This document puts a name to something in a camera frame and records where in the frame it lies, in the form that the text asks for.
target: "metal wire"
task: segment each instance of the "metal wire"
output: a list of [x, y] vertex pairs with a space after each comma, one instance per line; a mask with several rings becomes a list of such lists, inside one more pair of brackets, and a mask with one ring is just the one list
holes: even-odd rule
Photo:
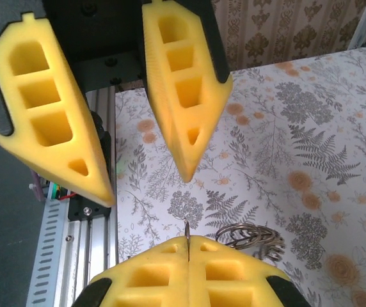
[[284, 239], [276, 230], [247, 223], [235, 223], [220, 228], [216, 232], [216, 241], [238, 250], [258, 247], [254, 257], [261, 260], [268, 258], [274, 262], [282, 259], [285, 248]]

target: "yellow foam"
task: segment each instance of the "yellow foam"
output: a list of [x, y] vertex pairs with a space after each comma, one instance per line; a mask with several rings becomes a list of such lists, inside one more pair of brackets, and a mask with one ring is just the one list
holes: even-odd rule
[[283, 307], [266, 281], [281, 270], [200, 236], [170, 239], [94, 277], [112, 279], [100, 307]]
[[47, 19], [26, 13], [4, 30], [0, 89], [14, 126], [0, 146], [44, 178], [114, 204], [92, 116]]
[[233, 80], [216, 79], [199, 16], [175, 1], [142, 6], [150, 105], [182, 180], [189, 182]]

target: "triangular cutout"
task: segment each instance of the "triangular cutout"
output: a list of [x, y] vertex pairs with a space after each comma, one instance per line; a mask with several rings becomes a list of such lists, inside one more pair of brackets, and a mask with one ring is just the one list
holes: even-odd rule
[[86, 166], [84, 159], [70, 161], [68, 167], [83, 176], [88, 176], [89, 174], [88, 167]]

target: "purple component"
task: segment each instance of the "purple component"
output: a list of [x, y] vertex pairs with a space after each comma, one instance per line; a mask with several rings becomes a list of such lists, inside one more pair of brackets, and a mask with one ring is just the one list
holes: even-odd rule
[[32, 188], [32, 191], [34, 191], [35, 197], [37, 198], [38, 201], [44, 201], [45, 196], [41, 186], [40, 177], [32, 169], [31, 169], [31, 175], [34, 181], [34, 188]]

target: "rectangular cutout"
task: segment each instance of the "rectangular cutout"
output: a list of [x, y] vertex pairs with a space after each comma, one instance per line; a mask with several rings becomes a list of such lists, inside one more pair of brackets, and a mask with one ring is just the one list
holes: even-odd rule
[[167, 52], [167, 57], [172, 72], [193, 66], [193, 46], [176, 48]]
[[208, 243], [203, 243], [200, 246], [200, 251], [217, 251], [217, 247]]
[[161, 305], [160, 297], [136, 297], [116, 301], [116, 307], [161, 307]]
[[36, 140], [42, 146], [54, 146], [72, 139], [72, 129], [64, 111], [33, 118], [31, 123]]
[[176, 83], [177, 96], [180, 105], [184, 108], [194, 107], [200, 104], [202, 90], [202, 78], [194, 77]]
[[243, 280], [243, 266], [235, 260], [212, 261], [206, 265], [206, 280]]
[[252, 307], [251, 290], [209, 290], [210, 307]]
[[10, 65], [13, 75], [25, 75], [49, 69], [44, 50], [36, 41], [17, 45], [10, 54]]
[[163, 43], [176, 42], [188, 37], [186, 21], [178, 16], [167, 16], [159, 20], [159, 29]]
[[61, 100], [53, 79], [21, 86], [19, 91], [27, 109], [53, 104]]
[[143, 265], [131, 276], [128, 287], [168, 286], [170, 269], [167, 265]]

